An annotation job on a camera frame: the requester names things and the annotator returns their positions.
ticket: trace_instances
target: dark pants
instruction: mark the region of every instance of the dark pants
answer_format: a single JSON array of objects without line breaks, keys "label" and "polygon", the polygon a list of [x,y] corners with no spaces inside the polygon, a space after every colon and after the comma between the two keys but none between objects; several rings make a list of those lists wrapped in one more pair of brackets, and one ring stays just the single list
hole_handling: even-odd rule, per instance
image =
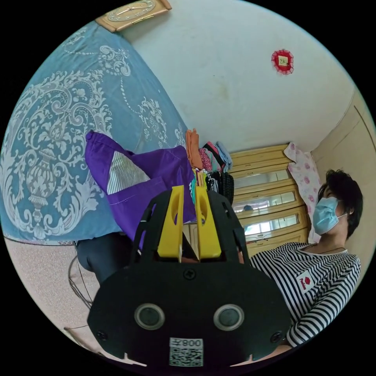
[{"label": "dark pants", "polygon": [[[79,240],[76,243],[77,259],[82,267],[95,273],[99,282],[107,279],[130,262],[133,242],[119,233],[99,238]],[[196,254],[183,234],[183,257],[197,260]]]}]

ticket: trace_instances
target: pink floral curtain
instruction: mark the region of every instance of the pink floral curtain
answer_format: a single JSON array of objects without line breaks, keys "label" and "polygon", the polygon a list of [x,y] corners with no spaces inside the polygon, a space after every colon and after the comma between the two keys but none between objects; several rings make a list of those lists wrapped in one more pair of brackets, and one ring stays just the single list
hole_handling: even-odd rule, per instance
[{"label": "pink floral curtain", "polygon": [[[289,163],[288,169],[298,185],[299,194],[307,205],[308,215],[313,220],[313,211],[317,203],[318,190],[321,187],[315,161],[311,153],[304,153],[291,142],[284,150],[286,157],[293,162]],[[318,242],[320,236],[315,233],[313,227],[308,235],[308,242]]]}]

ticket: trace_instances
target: blue surgical mask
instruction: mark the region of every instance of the blue surgical mask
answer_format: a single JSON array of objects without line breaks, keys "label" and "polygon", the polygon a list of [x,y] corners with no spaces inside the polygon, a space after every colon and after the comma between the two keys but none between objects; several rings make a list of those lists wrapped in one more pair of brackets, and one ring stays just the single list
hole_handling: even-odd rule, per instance
[{"label": "blue surgical mask", "polygon": [[335,197],[323,197],[316,205],[313,212],[313,227],[316,234],[323,235],[330,231],[346,213],[337,217],[336,208],[339,200]]}]

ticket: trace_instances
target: red paper decoration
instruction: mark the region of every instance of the red paper decoration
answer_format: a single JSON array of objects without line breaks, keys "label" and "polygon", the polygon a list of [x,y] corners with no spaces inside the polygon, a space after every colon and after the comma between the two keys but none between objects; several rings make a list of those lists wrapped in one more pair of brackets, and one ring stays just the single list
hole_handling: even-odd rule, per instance
[{"label": "red paper decoration", "polygon": [[275,51],[271,56],[271,62],[280,74],[291,74],[294,71],[294,56],[290,51]]}]

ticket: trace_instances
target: short black hair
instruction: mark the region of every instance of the short black hair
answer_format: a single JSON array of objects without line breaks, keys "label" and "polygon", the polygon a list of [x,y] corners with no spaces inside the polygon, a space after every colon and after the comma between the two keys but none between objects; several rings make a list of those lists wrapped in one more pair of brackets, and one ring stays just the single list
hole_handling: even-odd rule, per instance
[{"label": "short black hair", "polygon": [[321,200],[325,189],[329,187],[332,193],[343,201],[345,213],[348,213],[347,222],[349,224],[346,240],[354,233],[359,226],[363,213],[363,195],[358,183],[342,170],[329,170],[326,173],[326,182],[318,191],[318,199]]}]

